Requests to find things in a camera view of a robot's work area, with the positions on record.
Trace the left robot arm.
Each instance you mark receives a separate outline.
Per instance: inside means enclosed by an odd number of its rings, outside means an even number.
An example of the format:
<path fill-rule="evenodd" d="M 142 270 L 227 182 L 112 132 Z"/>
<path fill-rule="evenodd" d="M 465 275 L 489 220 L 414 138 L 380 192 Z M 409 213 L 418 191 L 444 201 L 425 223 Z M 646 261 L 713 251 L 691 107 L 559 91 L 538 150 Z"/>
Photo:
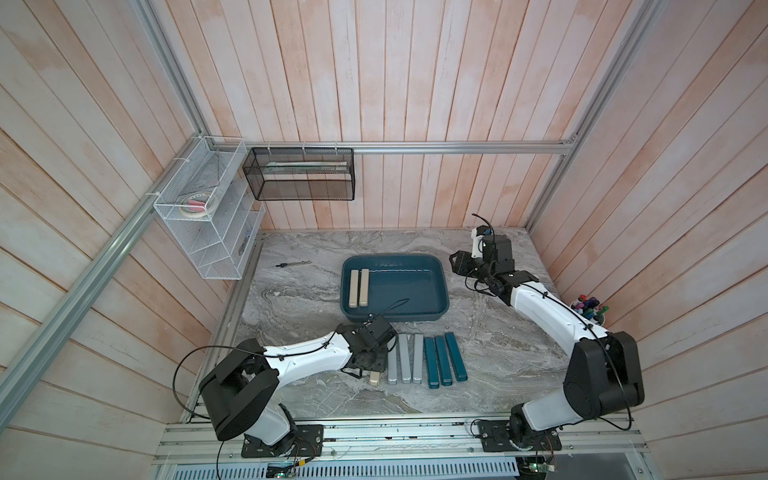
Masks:
<path fill-rule="evenodd" d="M 287 345 L 262 346 L 248 339 L 235 347 L 199 385 L 216 438 L 244 439 L 248 457 L 281 457 L 303 446 L 312 455 L 311 436 L 296 425 L 287 407 L 272 401 L 281 388 L 325 372 L 356 378 L 383 372 L 397 332 L 383 317 L 355 325 L 340 324 L 319 338 Z"/>

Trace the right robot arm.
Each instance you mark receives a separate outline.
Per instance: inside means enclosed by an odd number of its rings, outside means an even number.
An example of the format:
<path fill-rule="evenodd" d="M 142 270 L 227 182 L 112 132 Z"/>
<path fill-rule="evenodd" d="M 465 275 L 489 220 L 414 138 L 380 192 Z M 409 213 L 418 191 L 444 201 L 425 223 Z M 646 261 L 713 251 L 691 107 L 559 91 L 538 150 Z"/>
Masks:
<path fill-rule="evenodd" d="M 624 410 L 645 400 L 636 340 L 611 332 L 549 292 L 538 277 L 515 267 L 511 241 L 490 226 L 471 231 L 472 249 L 449 257 L 452 271 L 473 279 L 473 290 L 495 297 L 533 321 L 568 355 L 562 386 L 511 408 L 503 438 L 512 448 L 537 448 L 555 430 Z"/>

